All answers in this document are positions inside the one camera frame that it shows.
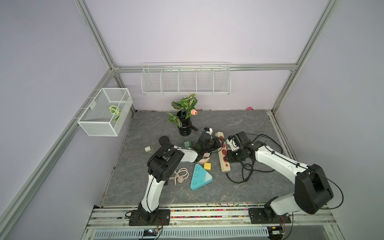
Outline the cream power strip red outlets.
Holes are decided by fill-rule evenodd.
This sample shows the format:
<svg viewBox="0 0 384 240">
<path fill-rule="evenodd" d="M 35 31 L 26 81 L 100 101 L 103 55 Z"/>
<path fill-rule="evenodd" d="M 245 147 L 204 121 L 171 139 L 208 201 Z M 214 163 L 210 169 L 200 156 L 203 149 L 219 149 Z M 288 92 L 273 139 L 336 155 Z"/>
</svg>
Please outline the cream power strip red outlets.
<svg viewBox="0 0 384 240">
<path fill-rule="evenodd" d="M 231 170 L 230 163 L 226 160 L 227 156 L 227 147 L 226 147 L 226 140 L 224 138 L 223 132 L 217 132 L 215 134 L 217 138 L 220 139 L 221 141 L 221 147 L 218 152 L 219 154 L 219 160 L 220 160 L 220 166 L 221 166 L 221 171 L 224 173 L 227 173 Z"/>
</svg>

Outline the round pink power socket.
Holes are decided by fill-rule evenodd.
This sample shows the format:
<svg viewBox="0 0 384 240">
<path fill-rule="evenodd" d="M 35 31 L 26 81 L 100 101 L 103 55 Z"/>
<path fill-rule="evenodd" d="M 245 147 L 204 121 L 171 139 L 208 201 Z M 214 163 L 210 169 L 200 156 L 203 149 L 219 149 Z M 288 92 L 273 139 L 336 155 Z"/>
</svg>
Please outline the round pink power socket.
<svg viewBox="0 0 384 240">
<path fill-rule="evenodd" d="M 198 161 L 198 164 L 203 165 L 204 163 L 208 163 L 209 160 L 210 160 L 210 156 L 211 156 L 210 153 L 204 153 L 204 154 L 203 154 L 203 158 L 202 158 L 201 160 Z"/>
</svg>

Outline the yellow charger plug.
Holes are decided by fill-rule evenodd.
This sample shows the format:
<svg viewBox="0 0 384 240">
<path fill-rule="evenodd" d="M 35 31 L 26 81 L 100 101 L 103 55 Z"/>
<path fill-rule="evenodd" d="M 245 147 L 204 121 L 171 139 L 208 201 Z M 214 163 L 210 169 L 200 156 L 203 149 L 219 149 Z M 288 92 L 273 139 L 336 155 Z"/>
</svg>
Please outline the yellow charger plug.
<svg viewBox="0 0 384 240">
<path fill-rule="evenodd" d="M 212 164 L 211 163 L 204 163 L 204 169 L 206 171 L 210 171 L 212 169 Z"/>
</svg>

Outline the green charger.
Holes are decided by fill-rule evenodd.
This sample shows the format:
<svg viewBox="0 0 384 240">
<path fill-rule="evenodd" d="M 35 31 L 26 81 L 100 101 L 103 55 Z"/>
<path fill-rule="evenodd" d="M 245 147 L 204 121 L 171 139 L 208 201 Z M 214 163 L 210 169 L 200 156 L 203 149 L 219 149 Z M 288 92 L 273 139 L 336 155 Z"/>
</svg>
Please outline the green charger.
<svg viewBox="0 0 384 240">
<path fill-rule="evenodd" d="M 192 147 L 192 142 L 191 141 L 186 141 L 184 142 L 185 148 L 191 148 Z"/>
</svg>

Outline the teal triangular power socket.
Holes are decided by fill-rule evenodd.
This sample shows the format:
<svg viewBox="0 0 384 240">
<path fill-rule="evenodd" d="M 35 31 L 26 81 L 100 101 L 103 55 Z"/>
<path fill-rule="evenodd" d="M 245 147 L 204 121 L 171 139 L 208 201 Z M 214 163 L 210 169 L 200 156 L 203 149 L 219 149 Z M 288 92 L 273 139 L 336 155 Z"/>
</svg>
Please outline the teal triangular power socket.
<svg viewBox="0 0 384 240">
<path fill-rule="evenodd" d="M 191 189 L 196 191 L 207 184 L 213 182 L 213 176 L 208 173 L 201 165 L 196 164 L 191 180 Z"/>
</svg>

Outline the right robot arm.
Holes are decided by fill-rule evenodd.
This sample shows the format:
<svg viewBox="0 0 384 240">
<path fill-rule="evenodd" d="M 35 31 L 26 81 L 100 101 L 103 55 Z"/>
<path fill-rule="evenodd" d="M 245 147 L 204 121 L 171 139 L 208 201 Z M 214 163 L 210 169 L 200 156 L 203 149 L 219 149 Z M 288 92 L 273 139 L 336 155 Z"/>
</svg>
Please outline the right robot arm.
<svg viewBox="0 0 384 240">
<path fill-rule="evenodd" d="M 242 162 L 249 158 L 254 163 L 267 165 L 295 185 L 293 193 L 275 197 L 264 205 L 268 221 L 299 211 L 313 215 L 333 199 L 331 181 L 319 165 L 309 166 L 285 157 L 258 138 L 250 140 L 244 132 L 229 136 L 227 144 L 230 146 L 227 152 L 229 162 Z"/>
</svg>

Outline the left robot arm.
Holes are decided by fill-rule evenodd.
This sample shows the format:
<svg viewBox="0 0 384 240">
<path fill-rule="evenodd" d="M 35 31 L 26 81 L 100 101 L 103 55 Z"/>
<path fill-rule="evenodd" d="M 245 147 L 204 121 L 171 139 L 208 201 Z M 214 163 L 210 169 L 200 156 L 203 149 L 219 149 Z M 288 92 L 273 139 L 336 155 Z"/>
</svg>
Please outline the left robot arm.
<svg viewBox="0 0 384 240">
<path fill-rule="evenodd" d="M 138 206 L 139 214 L 147 222 L 157 217 L 163 217 L 158 212 L 159 199 L 165 182 L 171 178 L 179 163 L 194 163 L 197 167 L 198 153 L 190 148 L 173 145 L 169 137 L 159 138 L 161 147 L 148 160 L 149 182 L 145 197 Z"/>
</svg>

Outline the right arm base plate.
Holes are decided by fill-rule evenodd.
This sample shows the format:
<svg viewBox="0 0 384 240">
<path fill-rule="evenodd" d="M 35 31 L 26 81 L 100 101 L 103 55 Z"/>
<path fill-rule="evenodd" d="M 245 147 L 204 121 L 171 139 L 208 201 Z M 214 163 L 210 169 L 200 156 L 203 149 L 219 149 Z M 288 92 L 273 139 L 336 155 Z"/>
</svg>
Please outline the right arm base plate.
<svg viewBox="0 0 384 240">
<path fill-rule="evenodd" d="M 250 208 L 248 214 L 251 224 L 290 224 L 292 222 L 289 214 L 278 216 L 274 212 L 265 208 Z"/>
</svg>

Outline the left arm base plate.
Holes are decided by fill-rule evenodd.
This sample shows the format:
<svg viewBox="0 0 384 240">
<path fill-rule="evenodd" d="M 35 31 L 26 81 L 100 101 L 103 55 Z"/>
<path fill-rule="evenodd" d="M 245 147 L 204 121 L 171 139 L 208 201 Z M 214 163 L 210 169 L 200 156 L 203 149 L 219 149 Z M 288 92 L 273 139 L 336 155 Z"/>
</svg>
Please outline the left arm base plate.
<svg viewBox="0 0 384 240">
<path fill-rule="evenodd" d="M 168 226 L 170 219 L 169 209 L 159 209 L 152 213 L 134 210 L 130 216 L 129 226 Z"/>
</svg>

